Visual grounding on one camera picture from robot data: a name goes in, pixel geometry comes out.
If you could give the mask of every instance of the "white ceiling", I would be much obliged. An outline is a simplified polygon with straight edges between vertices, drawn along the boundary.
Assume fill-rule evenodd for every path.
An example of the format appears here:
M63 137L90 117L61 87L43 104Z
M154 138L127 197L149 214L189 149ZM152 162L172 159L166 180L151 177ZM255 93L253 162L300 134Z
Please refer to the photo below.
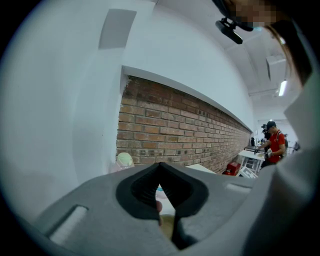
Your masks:
M243 44L239 45L223 35L216 27L216 21L223 18L223 15L212 0L159 0L157 4L182 14L211 35L234 62L249 95L254 94L255 100L260 97L273 97L276 94L280 85L270 82L266 58L280 54L284 56L284 53L267 30L257 28L247 32L237 28L237 34L243 39Z

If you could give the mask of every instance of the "man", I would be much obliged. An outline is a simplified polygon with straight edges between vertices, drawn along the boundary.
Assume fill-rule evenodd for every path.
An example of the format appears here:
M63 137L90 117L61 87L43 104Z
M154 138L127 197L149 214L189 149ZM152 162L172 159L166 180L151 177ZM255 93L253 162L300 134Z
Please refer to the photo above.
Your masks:
M267 140L264 144L259 146L259 149L270 146L272 150L272 155L265 161L264 166L275 165L280 157L286 152L285 148L285 136L284 134L277 128L276 123L274 121L269 121L266 124L267 131L271 134L269 140Z

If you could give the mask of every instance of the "red box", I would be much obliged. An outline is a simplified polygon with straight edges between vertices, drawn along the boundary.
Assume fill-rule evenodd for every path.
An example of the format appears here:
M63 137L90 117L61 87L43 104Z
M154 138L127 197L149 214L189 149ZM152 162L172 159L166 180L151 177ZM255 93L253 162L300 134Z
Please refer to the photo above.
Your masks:
M241 164L237 162L231 162L227 165L226 169L231 170L231 175L235 176L237 175L239 169L240 169Z

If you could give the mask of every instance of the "red shirt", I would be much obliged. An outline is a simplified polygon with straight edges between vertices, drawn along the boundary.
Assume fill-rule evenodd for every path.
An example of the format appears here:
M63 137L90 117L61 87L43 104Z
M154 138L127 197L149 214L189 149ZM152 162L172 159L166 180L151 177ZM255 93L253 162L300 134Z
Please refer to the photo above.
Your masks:
M283 133L279 134L278 141L277 141L277 134L279 132L280 130L272 134L269 139L269 141L271 142L270 149L272 150L272 152L278 151L280 149L279 145L285 144L285 136L283 135ZM277 163L279 160L280 160L279 155L273 155L269 158L269 161L271 163Z

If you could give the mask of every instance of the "brick wall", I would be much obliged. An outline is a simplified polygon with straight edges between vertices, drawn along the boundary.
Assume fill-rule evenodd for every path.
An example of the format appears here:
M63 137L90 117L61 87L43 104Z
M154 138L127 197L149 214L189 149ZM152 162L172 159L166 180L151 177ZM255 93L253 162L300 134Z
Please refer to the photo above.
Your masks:
M221 173L251 132L217 108L168 86L130 77L119 113L117 154L134 163L201 164Z

